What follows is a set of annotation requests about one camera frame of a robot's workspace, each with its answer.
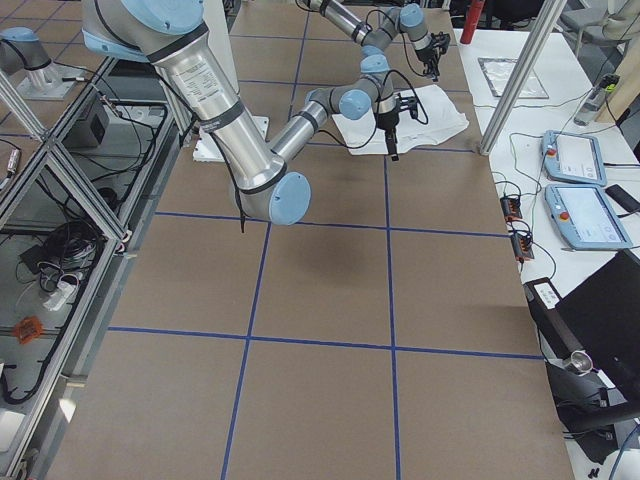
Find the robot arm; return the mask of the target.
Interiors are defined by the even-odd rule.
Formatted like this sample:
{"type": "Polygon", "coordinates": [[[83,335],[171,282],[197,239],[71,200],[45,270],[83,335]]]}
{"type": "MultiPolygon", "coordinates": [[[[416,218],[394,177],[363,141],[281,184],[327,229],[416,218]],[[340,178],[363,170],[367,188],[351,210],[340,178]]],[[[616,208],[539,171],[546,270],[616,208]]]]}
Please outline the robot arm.
{"type": "Polygon", "coordinates": [[[83,35],[96,53],[148,62],[168,75],[220,149],[242,218],[292,225],[307,212],[311,187],[303,174],[290,170],[289,162],[332,115],[359,119],[375,103],[390,103],[393,88],[384,51],[399,32],[398,9],[390,21],[370,30],[336,1],[306,5],[377,52],[362,61],[355,83],[315,90],[271,141],[262,137],[209,47],[203,2],[85,1],[83,35]]]}
{"type": "Polygon", "coordinates": [[[408,37],[417,59],[423,65],[418,76],[439,81],[439,62],[447,53],[451,36],[448,33],[430,32],[426,15],[417,4],[389,7],[381,11],[382,20],[374,28],[367,19],[360,19],[339,1],[296,1],[302,10],[318,13],[360,47],[375,47],[384,52],[397,36],[408,37]]]}

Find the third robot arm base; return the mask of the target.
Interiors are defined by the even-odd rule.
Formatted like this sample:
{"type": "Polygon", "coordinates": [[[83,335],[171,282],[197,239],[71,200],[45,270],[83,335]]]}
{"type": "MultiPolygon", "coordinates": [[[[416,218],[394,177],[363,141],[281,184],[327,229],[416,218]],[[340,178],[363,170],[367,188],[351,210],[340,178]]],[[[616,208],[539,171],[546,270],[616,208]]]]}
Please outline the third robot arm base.
{"type": "Polygon", "coordinates": [[[82,68],[56,64],[39,37],[27,27],[1,31],[1,71],[7,76],[26,73],[17,91],[27,100],[62,100],[84,77],[82,68]]]}

